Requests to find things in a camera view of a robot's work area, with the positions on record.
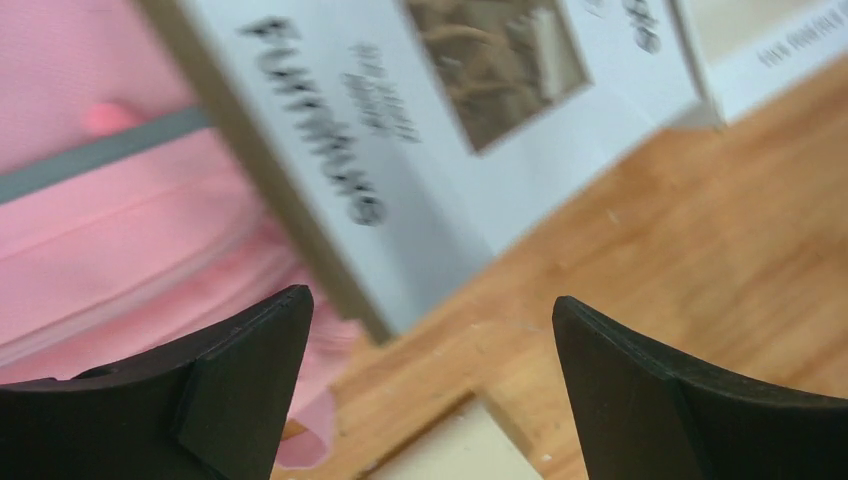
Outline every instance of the pink bag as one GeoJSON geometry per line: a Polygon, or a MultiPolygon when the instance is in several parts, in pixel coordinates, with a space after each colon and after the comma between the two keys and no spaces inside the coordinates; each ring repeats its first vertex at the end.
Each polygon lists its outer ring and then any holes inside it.
{"type": "MultiPolygon", "coordinates": [[[[0,185],[88,161],[196,101],[126,0],[0,0],[0,65],[0,185]],[[83,153],[57,157],[69,150],[83,153]]],[[[315,288],[214,130],[128,152],[0,203],[0,383],[69,378],[307,284],[316,310],[290,412],[309,431],[278,462],[319,462],[356,323],[315,288]]]]}

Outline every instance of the black object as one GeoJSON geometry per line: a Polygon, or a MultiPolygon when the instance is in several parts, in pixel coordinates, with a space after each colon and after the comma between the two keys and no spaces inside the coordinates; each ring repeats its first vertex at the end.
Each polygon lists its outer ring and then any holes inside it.
{"type": "Polygon", "coordinates": [[[719,368],[571,297],[554,333],[591,480],[848,479],[848,400],[719,368]]]}
{"type": "Polygon", "coordinates": [[[267,480],[311,317],[290,287],[74,379],[0,386],[0,479],[267,480]]]}

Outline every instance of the gray strap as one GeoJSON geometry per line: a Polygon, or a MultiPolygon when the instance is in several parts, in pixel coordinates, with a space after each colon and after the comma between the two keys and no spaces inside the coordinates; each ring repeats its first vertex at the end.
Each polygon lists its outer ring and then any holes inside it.
{"type": "Polygon", "coordinates": [[[199,107],[189,107],[0,175],[0,205],[209,126],[199,107]]]}

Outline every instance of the wood grain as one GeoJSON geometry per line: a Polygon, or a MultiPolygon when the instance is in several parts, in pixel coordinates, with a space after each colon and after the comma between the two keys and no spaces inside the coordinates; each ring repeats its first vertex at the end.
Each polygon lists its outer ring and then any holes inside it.
{"type": "Polygon", "coordinates": [[[843,61],[727,131],[660,134],[413,333],[363,344],[335,387],[332,458],[274,478],[355,478],[471,390],[544,478],[585,478],[550,326],[565,294],[720,366],[848,396],[846,289],[843,61]]]}

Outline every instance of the white box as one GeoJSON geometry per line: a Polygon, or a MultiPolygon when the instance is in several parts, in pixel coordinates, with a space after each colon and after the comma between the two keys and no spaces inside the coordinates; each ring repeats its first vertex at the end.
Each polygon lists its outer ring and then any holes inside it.
{"type": "Polygon", "coordinates": [[[699,101],[666,0],[138,3],[226,133],[186,30],[214,52],[389,335],[699,101]]]}
{"type": "Polygon", "coordinates": [[[848,0],[676,0],[704,103],[681,127],[722,126],[848,52],[848,0]]]}

